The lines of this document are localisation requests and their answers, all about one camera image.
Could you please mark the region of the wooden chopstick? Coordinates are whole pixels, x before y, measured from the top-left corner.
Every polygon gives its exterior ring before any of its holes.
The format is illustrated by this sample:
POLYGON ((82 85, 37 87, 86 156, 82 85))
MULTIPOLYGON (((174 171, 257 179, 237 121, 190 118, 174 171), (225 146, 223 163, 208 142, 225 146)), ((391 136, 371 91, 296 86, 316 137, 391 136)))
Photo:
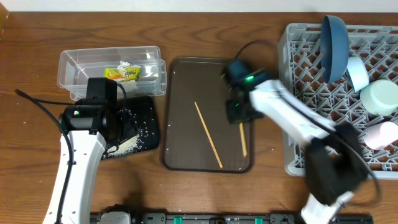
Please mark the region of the wooden chopstick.
POLYGON ((197 113, 198 113, 198 115, 199 115, 199 117, 200 117, 200 120, 201 120, 203 129, 204 129, 205 132, 206 132, 207 138, 208 138, 208 140, 209 140, 209 143, 210 143, 210 145, 211 145, 211 148, 212 148, 212 150, 213 150, 213 153, 214 153, 214 155, 215 155, 215 157, 216 157, 216 160, 217 160, 217 162, 218 162, 218 165, 219 165, 219 167, 222 169, 222 168, 223 168, 222 161, 221 161, 221 159, 220 159, 220 157, 219 157, 219 154, 218 154, 218 152, 217 152, 217 150, 216 150, 216 147, 215 147, 215 145, 214 145, 214 142, 213 142, 213 140, 212 140, 212 137, 211 137, 211 135, 210 135, 210 132, 209 132, 209 130, 208 130, 208 127, 207 127, 207 125, 206 125, 206 123, 205 123, 205 120, 204 120, 204 118, 203 118, 203 115, 202 115, 202 113, 201 113, 201 111, 200 111, 200 108, 199 108, 199 106, 198 106, 198 103, 197 103, 196 101, 194 101, 194 104, 195 104, 195 108, 197 109, 197 113))
POLYGON ((248 150, 247 150, 247 147, 246 147, 246 138, 245 138, 244 124, 243 123, 239 124, 239 132, 240 132, 240 137, 241 137, 241 145, 242 145, 243 157, 246 157, 247 154, 248 154, 248 150))

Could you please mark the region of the white rice pile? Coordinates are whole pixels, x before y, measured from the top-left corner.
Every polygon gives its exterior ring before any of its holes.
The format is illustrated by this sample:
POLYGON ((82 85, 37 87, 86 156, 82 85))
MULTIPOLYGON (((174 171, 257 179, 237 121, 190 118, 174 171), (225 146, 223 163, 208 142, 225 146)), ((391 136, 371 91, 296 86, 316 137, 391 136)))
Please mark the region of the white rice pile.
POLYGON ((153 106, 130 107, 134 114, 139 134, 120 145, 119 149, 106 149, 101 159, 112 159, 128 156, 138 152, 149 151, 158 147, 160 143, 157 115, 153 106))

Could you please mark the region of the yellow snack wrapper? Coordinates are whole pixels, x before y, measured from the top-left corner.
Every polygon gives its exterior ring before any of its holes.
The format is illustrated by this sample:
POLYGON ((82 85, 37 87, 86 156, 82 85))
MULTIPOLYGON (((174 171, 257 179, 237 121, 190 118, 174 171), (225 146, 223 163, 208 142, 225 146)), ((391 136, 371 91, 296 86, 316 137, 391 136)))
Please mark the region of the yellow snack wrapper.
POLYGON ((104 69, 104 77, 117 82, 137 80, 139 79, 140 74, 141 67, 138 65, 104 69))

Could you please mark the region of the dark blue plate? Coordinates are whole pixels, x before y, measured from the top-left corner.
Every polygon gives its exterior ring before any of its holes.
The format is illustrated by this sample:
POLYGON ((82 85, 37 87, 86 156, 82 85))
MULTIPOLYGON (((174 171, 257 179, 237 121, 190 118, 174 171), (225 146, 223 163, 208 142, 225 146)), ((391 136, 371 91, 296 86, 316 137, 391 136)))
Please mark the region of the dark blue plate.
POLYGON ((348 30, 344 21, 326 15, 323 18, 320 34, 321 66, 325 69, 323 79, 326 83, 339 80, 346 72, 349 58, 348 30))

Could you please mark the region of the light blue bowl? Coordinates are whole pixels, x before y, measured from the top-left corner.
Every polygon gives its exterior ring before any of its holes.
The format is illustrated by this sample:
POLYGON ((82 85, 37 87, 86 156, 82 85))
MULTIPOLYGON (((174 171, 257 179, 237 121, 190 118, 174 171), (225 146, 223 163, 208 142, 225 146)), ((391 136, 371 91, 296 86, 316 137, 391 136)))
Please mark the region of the light blue bowl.
POLYGON ((360 57, 348 59, 347 72, 355 92, 369 85, 368 71, 360 57))

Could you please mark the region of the pink white cup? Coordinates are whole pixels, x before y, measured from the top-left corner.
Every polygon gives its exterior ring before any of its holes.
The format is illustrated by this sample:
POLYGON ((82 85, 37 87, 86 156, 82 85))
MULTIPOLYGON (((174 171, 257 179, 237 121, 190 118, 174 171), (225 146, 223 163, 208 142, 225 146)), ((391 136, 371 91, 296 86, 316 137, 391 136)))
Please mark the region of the pink white cup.
POLYGON ((390 121, 370 126, 364 132, 363 141, 371 149, 386 147, 397 140, 397 125, 390 121))

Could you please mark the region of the mint green bowl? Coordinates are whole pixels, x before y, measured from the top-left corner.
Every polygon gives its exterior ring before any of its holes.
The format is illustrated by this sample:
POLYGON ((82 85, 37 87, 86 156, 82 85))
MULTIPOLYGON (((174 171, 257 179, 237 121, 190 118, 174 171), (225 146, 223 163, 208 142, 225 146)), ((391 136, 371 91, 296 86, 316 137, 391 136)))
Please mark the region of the mint green bowl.
POLYGON ((389 116, 397 109, 397 84, 376 80, 360 91, 363 107, 371 114, 389 116))

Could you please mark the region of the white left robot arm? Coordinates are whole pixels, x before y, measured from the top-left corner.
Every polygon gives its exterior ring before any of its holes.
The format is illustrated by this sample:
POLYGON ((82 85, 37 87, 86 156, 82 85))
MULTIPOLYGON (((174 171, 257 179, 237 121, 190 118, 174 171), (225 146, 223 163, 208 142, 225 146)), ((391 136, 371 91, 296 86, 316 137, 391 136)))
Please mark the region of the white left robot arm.
POLYGON ((61 156, 44 223, 88 223, 96 173, 108 147, 136 135, 133 115, 100 105, 70 105, 60 120, 61 156))

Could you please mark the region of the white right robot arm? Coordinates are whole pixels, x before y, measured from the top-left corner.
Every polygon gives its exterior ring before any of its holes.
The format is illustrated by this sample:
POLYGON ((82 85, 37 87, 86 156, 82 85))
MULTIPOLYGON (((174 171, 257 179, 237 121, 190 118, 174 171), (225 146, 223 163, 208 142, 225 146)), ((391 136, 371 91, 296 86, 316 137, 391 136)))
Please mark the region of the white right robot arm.
POLYGON ((267 116, 304 150, 310 195, 300 212, 301 221, 330 223, 370 173, 355 128, 320 116, 262 70, 225 70, 221 76, 232 95, 226 102, 230 123, 267 116))

